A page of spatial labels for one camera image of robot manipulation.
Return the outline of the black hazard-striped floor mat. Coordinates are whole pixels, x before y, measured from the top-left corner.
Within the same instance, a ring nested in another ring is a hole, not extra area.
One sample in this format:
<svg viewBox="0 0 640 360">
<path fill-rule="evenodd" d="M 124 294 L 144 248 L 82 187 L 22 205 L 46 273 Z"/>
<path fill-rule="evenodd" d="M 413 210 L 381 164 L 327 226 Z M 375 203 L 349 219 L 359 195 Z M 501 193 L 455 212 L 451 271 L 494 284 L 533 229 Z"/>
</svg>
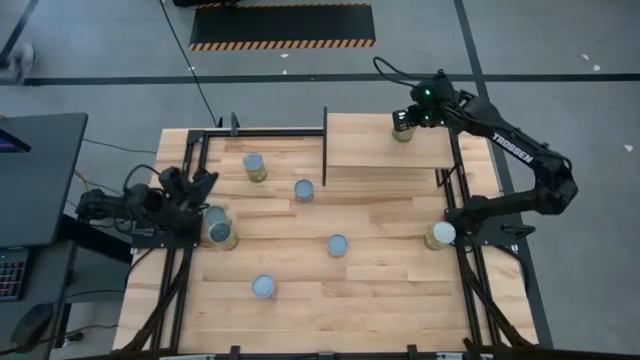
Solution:
<svg viewBox="0 0 640 360">
<path fill-rule="evenodd" d="M 203 4 L 188 48 L 194 52 L 366 48 L 376 43 L 369 4 Z"/>
</svg>

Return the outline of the backlit keyboard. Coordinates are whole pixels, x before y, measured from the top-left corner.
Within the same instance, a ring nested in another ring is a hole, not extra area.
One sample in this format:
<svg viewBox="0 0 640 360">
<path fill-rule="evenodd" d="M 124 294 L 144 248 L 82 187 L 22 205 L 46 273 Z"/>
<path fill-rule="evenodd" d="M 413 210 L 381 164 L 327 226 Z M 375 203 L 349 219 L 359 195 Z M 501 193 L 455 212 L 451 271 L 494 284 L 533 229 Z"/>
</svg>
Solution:
<svg viewBox="0 0 640 360">
<path fill-rule="evenodd" d="M 0 302 L 19 301 L 27 280 L 30 250 L 0 249 Z"/>
</svg>

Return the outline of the black desk top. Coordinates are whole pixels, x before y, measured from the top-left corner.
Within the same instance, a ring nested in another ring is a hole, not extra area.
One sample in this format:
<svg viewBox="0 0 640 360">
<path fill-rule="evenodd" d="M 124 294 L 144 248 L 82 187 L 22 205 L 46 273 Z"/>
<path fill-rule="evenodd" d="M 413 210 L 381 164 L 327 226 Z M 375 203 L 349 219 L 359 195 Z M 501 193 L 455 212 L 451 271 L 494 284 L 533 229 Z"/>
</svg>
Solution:
<svg viewBox="0 0 640 360">
<path fill-rule="evenodd" d="M 0 248 L 56 240 L 87 122 L 85 113 L 0 119 L 0 133 L 30 146 L 0 153 Z"/>
</svg>

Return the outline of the laptop screen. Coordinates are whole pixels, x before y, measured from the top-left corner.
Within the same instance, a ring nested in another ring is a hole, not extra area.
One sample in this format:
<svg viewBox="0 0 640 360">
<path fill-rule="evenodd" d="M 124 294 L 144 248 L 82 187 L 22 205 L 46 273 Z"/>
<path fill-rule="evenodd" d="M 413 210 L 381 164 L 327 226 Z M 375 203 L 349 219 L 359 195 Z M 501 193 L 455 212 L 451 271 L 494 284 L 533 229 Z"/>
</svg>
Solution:
<svg viewBox="0 0 640 360">
<path fill-rule="evenodd" d="M 31 146 L 0 129 L 0 153 L 28 153 Z"/>
</svg>

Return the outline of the wooden shelf board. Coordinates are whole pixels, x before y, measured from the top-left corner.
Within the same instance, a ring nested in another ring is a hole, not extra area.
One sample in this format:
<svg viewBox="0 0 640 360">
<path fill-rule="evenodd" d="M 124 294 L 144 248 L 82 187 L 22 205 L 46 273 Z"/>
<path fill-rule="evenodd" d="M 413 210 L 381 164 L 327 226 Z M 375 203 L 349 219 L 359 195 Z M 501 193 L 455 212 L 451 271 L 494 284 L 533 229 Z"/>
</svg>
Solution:
<svg viewBox="0 0 640 360">
<path fill-rule="evenodd" d="M 329 167 L 444 169 L 454 164 L 449 133 L 418 128 L 409 142 L 392 136 L 390 114 L 329 113 Z"/>
</svg>

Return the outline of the pink mixed fruit can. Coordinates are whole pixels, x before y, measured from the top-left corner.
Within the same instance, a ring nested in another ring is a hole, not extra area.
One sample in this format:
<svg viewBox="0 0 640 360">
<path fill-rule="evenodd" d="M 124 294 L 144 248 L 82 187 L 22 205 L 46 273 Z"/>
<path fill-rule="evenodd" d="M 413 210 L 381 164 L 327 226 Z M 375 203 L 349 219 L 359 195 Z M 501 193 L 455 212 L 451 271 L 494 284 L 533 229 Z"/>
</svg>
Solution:
<svg viewBox="0 0 640 360">
<path fill-rule="evenodd" d="M 253 280 L 251 290 L 257 298 L 270 299 L 276 293 L 276 282 L 271 276 L 262 274 Z"/>
</svg>

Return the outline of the black computer mouse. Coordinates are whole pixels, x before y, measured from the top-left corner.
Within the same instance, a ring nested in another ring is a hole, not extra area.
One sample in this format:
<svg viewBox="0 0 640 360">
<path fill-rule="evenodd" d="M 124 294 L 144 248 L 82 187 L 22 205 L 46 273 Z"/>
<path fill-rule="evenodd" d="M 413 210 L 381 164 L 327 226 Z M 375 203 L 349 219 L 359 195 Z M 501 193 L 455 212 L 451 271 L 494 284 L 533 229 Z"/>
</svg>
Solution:
<svg viewBox="0 0 640 360">
<path fill-rule="evenodd" d="M 18 322 L 11 335 L 11 344 L 29 350 L 40 341 L 53 318 L 53 304 L 34 305 Z"/>
</svg>

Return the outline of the short orange and green can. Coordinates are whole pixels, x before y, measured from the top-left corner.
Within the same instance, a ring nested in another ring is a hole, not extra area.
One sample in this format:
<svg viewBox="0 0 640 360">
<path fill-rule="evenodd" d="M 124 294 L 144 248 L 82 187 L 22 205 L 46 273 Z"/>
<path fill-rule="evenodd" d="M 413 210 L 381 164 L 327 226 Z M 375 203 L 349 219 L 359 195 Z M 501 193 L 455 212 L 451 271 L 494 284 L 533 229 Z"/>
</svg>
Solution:
<svg viewBox="0 0 640 360">
<path fill-rule="evenodd" d="M 327 242 L 327 251 L 332 257 L 343 257 L 348 251 L 348 241 L 340 234 L 332 235 Z"/>
</svg>

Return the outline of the short teal and pink can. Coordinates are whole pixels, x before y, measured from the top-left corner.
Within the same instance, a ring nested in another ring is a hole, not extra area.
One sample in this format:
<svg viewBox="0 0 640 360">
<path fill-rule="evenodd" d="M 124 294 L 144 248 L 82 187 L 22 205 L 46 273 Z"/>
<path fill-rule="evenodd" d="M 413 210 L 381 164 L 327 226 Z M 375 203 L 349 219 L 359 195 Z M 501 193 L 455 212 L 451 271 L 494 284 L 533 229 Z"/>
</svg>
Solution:
<svg viewBox="0 0 640 360">
<path fill-rule="evenodd" d="M 294 194 L 298 202 L 308 203 L 314 197 L 314 185 L 310 180 L 301 179 L 294 186 Z"/>
</svg>

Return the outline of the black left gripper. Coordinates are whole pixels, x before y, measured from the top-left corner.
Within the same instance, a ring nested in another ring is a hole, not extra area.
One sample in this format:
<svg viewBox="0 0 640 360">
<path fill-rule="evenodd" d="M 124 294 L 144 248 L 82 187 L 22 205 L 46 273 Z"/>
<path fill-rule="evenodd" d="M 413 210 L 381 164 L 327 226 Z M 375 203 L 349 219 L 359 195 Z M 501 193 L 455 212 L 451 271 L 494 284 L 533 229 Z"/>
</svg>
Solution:
<svg viewBox="0 0 640 360">
<path fill-rule="evenodd" d="M 211 205 L 204 201 L 218 180 L 219 173 L 197 171 L 193 182 L 180 168 L 169 167 L 163 170 L 158 179 L 164 190 L 159 219 L 161 221 L 196 221 L 199 212 Z"/>
</svg>

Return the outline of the tall green pears can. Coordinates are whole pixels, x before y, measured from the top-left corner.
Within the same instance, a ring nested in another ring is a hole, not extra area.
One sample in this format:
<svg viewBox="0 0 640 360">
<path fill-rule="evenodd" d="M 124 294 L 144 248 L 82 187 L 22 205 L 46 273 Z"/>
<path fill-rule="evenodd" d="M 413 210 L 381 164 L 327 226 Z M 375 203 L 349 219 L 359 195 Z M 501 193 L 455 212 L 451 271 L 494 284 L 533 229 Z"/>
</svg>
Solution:
<svg viewBox="0 0 640 360">
<path fill-rule="evenodd" d="M 243 158 L 246 174 L 251 182 L 263 182 L 268 174 L 263 157 L 259 153 L 248 153 Z"/>
<path fill-rule="evenodd" d="M 229 222 L 212 223 L 206 230 L 205 244 L 218 250 L 230 251 L 238 244 L 238 238 Z"/>
</svg>

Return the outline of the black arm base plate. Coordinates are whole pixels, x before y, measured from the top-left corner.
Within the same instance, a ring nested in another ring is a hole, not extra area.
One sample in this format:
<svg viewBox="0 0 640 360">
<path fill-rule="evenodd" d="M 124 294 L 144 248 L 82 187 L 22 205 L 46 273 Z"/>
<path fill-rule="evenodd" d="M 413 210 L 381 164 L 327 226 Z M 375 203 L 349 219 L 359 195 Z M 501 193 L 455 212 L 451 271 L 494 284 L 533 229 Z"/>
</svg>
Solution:
<svg viewBox="0 0 640 360">
<path fill-rule="evenodd" d="M 536 230 L 534 226 L 524 225 L 518 214 L 489 217 L 480 222 L 463 219 L 461 209 L 447 209 L 444 216 L 455 228 L 455 240 L 467 246 L 517 245 Z"/>
<path fill-rule="evenodd" d="M 189 249 L 200 245 L 200 235 L 195 233 L 180 237 L 173 232 L 138 229 L 131 238 L 131 247 L 137 249 Z"/>
</svg>

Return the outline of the dark grey keyboard desk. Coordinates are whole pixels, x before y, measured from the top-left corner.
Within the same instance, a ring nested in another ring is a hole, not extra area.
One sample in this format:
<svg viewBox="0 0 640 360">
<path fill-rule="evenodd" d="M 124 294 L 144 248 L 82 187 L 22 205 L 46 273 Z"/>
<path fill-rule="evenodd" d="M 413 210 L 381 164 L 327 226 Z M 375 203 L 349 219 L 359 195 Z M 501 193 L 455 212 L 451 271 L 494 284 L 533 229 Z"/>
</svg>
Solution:
<svg viewBox="0 0 640 360">
<path fill-rule="evenodd" d="M 59 319 L 64 309 L 61 297 L 67 293 L 69 274 L 76 255 L 74 243 L 65 241 L 32 252 L 30 273 L 26 289 L 20 301 L 0 302 L 0 352 L 14 348 L 11 335 L 35 305 L 52 303 L 52 318 L 42 333 L 41 340 L 50 339 L 58 333 Z M 34 347 L 30 352 L 0 356 L 0 360 L 48 360 L 54 340 Z"/>
</svg>

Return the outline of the person's foot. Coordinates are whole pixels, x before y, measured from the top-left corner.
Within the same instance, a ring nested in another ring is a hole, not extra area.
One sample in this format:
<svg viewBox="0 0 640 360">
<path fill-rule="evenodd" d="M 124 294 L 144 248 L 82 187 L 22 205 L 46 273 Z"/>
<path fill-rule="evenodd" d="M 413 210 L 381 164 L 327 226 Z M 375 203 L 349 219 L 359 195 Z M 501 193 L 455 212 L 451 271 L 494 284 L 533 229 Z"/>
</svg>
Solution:
<svg viewBox="0 0 640 360">
<path fill-rule="evenodd" d="M 36 61 L 31 43 L 26 43 L 7 56 L 0 56 L 0 84 L 23 84 Z"/>
</svg>

